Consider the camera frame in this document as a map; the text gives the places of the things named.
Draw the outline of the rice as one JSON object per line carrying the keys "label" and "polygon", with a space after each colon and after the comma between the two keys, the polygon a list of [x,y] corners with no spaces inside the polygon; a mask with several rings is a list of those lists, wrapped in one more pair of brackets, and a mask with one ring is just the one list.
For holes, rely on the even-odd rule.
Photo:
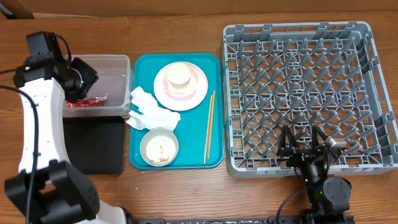
{"label": "rice", "polygon": [[163,166],[171,162],[177,153],[174,141],[165,136],[152,138],[146,146],[146,156],[151,164]]}

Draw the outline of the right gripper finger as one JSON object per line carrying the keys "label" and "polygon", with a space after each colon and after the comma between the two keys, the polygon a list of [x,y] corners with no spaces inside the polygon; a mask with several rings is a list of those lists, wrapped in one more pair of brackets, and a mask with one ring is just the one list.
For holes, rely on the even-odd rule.
{"label": "right gripper finger", "polygon": [[283,125],[278,151],[299,151],[299,144],[287,125]]}
{"label": "right gripper finger", "polygon": [[324,141],[327,139],[327,135],[316,125],[312,125],[312,149],[320,147],[318,137],[321,137]]}

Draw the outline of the red snack wrapper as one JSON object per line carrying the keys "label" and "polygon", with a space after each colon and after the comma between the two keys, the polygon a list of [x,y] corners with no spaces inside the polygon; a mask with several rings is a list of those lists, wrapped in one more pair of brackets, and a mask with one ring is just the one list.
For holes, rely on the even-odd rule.
{"label": "red snack wrapper", "polygon": [[107,97],[95,97],[87,100],[77,100],[76,102],[67,101],[68,108],[83,108],[83,107],[97,107],[103,106]]}

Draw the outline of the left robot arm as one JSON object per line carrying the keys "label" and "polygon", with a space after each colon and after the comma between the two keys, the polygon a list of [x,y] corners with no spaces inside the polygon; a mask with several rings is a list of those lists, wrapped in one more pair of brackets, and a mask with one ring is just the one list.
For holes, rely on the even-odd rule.
{"label": "left robot arm", "polygon": [[65,100],[86,97],[98,80],[82,59],[28,59],[16,69],[12,91],[24,112],[24,145],[19,173],[7,179],[9,200],[26,223],[134,223],[131,214],[100,200],[94,183],[70,164],[65,147]]}

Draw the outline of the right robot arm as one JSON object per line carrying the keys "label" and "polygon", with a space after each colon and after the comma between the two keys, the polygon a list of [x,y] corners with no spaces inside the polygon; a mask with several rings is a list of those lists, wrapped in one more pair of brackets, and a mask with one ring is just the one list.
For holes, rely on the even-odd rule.
{"label": "right robot arm", "polygon": [[[277,223],[354,223],[347,217],[352,185],[341,177],[329,177],[330,166],[346,149],[344,139],[326,135],[319,126],[311,127],[311,147],[300,148],[287,125],[282,127],[277,156],[286,157],[286,165],[303,180],[304,188],[290,195],[278,208]],[[283,207],[294,197],[305,192],[310,208],[294,217],[282,217]]]}

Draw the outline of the grey bowl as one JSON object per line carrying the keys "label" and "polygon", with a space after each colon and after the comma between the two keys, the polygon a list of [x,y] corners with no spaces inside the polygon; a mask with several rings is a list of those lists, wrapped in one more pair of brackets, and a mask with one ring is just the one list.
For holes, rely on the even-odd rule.
{"label": "grey bowl", "polygon": [[146,156],[146,146],[147,146],[147,143],[148,143],[152,138],[154,138],[154,137],[156,137],[156,136],[165,136],[165,137],[168,137],[168,138],[170,138],[170,139],[172,139],[172,140],[174,141],[174,143],[175,143],[175,145],[176,145],[176,147],[177,147],[177,153],[176,153],[174,159],[176,158],[176,156],[177,156],[177,154],[178,154],[178,148],[179,148],[179,144],[178,144],[177,137],[174,135],[173,132],[171,132],[171,131],[168,130],[168,129],[164,129],[164,128],[152,129],[152,130],[150,130],[148,133],[146,133],[146,134],[144,135],[144,137],[142,138],[141,143],[140,143],[140,153],[141,153],[141,157],[142,157],[143,160],[144,160],[147,164],[149,164],[150,166],[154,166],[154,167],[163,167],[163,166],[167,166],[167,165],[170,164],[174,159],[173,159],[171,162],[169,162],[169,163],[167,163],[167,164],[165,164],[165,165],[163,165],[163,166],[157,166],[157,165],[151,164],[150,161],[148,160],[147,156]]}

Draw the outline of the white napkin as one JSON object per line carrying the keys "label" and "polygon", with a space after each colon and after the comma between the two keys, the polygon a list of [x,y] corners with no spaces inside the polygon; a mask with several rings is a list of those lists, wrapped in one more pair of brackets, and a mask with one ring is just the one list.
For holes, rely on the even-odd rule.
{"label": "white napkin", "polygon": [[132,128],[137,130],[165,128],[173,131],[177,127],[181,120],[180,114],[161,108],[157,100],[140,86],[131,92],[131,96],[131,103],[138,107],[138,112],[133,110],[129,112],[130,117],[126,121]]}

